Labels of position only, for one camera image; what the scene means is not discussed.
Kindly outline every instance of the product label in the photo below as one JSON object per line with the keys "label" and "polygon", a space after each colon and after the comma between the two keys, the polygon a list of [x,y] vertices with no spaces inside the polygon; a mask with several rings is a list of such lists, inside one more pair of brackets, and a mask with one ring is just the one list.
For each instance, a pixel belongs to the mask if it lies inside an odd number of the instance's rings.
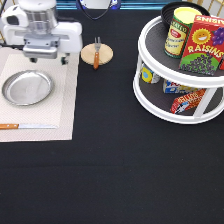
{"label": "product label", "polygon": [[179,68],[214,75],[224,55],[224,20],[196,16]]}
{"label": "product label", "polygon": [[173,19],[166,39],[165,51],[171,55],[180,56],[182,54],[188,32],[189,27]]}

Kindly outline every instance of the black tablecloth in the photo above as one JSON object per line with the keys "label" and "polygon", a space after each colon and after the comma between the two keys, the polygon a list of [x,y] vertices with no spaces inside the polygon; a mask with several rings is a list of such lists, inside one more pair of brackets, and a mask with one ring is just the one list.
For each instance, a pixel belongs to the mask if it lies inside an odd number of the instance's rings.
{"label": "black tablecloth", "polygon": [[224,113],[173,124],[133,92],[138,37],[160,11],[59,14],[114,57],[98,71],[80,59],[72,141],[0,144],[0,223],[223,223]]}

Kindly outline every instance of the tin can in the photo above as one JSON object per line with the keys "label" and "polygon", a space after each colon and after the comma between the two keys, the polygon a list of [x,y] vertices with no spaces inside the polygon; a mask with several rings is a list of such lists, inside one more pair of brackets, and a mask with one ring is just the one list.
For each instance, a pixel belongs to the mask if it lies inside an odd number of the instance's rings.
{"label": "tin can", "polygon": [[160,76],[157,75],[152,69],[145,64],[142,65],[142,79],[147,83],[157,83],[160,80]]}
{"label": "tin can", "polygon": [[173,58],[181,58],[194,22],[201,13],[191,7],[179,7],[174,10],[169,33],[165,43],[165,53]]}

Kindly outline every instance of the raisins box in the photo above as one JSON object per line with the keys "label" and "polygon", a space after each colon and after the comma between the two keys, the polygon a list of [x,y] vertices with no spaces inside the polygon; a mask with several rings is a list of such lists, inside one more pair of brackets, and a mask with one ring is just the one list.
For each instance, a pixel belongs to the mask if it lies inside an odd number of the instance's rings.
{"label": "raisins box", "polygon": [[195,16],[179,69],[214,75],[224,55],[224,19]]}

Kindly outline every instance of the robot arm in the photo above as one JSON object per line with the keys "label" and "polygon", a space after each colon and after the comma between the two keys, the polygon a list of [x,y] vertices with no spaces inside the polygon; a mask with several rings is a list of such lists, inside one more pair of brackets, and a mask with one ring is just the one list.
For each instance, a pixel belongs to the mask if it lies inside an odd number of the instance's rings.
{"label": "robot arm", "polygon": [[24,45],[28,58],[57,58],[57,53],[79,53],[82,25],[57,22],[55,0],[19,0],[2,15],[7,45]]}

